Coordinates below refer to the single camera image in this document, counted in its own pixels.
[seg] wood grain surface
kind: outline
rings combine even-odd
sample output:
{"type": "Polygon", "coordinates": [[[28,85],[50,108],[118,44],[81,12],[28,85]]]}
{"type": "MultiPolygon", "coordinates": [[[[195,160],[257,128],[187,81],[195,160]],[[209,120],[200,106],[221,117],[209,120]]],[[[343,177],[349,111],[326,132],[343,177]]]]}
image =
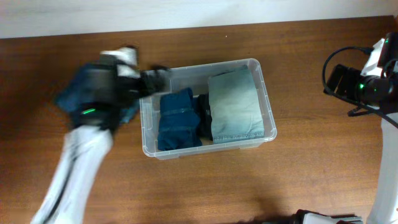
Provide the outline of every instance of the wood grain surface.
{"type": "MultiPolygon", "coordinates": [[[[98,172],[85,223],[234,223],[300,208],[366,218],[381,119],[347,117],[351,105],[322,93],[321,70],[332,51],[372,46],[394,30],[391,16],[0,40],[0,223],[29,223],[49,187],[69,122],[54,96],[80,65],[124,44],[139,47],[143,69],[258,59],[278,136],[255,149],[159,161],[142,152],[136,118],[98,172]]],[[[366,61],[343,52],[328,73],[366,61]]]]}

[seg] clear plastic bin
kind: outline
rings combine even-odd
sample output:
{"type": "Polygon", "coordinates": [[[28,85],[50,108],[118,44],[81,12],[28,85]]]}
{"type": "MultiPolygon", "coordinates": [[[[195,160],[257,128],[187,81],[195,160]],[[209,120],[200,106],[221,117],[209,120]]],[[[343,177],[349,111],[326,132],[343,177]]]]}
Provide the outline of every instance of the clear plastic bin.
{"type": "Polygon", "coordinates": [[[277,135],[274,117],[267,95],[266,86],[262,77],[260,63],[253,58],[235,60],[232,62],[212,63],[208,65],[197,65],[182,68],[173,68],[170,81],[166,84],[165,92],[152,95],[140,100],[142,149],[145,155],[158,159],[172,159],[180,156],[215,152],[227,149],[245,149],[258,147],[262,143],[272,141],[277,135]],[[160,119],[160,97],[164,94],[176,92],[190,87],[193,95],[208,93],[208,79],[213,75],[247,65],[253,74],[254,83],[259,97],[262,119],[264,122],[265,135],[263,138],[229,142],[224,144],[213,144],[212,141],[202,141],[203,146],[172,151],[160,151],[157,149],[157,135],[160,119]]]}

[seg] blue cloth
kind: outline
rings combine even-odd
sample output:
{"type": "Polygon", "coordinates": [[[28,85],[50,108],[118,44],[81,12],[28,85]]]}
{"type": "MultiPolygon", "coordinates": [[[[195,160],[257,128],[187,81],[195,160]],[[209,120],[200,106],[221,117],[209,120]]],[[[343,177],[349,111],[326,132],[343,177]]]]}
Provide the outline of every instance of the blue cloth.
{"type": "Polygon", "coordinates": [[[247,66],[209,79],[215,144],[264,137],[257,89],[247,66]]]}
{"type": "Polygon", "coordinates": [[[169,151],[201,146],[197,136],[200,118],[193,107],[190,88],[164,95],[160,99],[158,150],[169,151]]]}
{"type": "MultiPolygon", "coordinates": [[[[78,123],[78,114],[72,114],[82,103],[91,103],[92,95],[85,94],[84,89],[89,85],[86,71],[93,68],[89,63],[79,68],[74,79],[55,99],[55,104],[72,116],[72,121],[78,123]]],[[[127,109],[121,110],[121,123],[128,123],[139,111],[139,100],[134,100],[127,109]]]]}

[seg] light blue denim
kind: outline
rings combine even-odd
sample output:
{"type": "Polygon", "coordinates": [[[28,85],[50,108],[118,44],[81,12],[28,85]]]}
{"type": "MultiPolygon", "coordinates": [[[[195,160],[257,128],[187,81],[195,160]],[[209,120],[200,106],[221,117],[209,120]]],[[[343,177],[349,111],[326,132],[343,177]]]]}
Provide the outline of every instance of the light blue denim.
{"type": "Polygon", "coordinates": [[[264,137],[257,89],[247,66],[211,77],[209,104],[215,144],[264,137]]]}

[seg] white wall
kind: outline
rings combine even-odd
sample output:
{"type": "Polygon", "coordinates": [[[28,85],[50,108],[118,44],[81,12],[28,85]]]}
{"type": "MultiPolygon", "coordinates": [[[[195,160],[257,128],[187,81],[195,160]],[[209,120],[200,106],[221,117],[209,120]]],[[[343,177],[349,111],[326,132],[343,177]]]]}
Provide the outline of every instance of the white wall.
{"type": "Polygon", "coordinates": [[[395,0],[394,4],[395,4],[395,9],[396,9],[394,16],[397,17],[398,16],[398,0],[395,0]]]}
{"type": "Polygon", "coordinates": [[[384,16],[398,0],[0,0],[0,38],[384,16]]]}

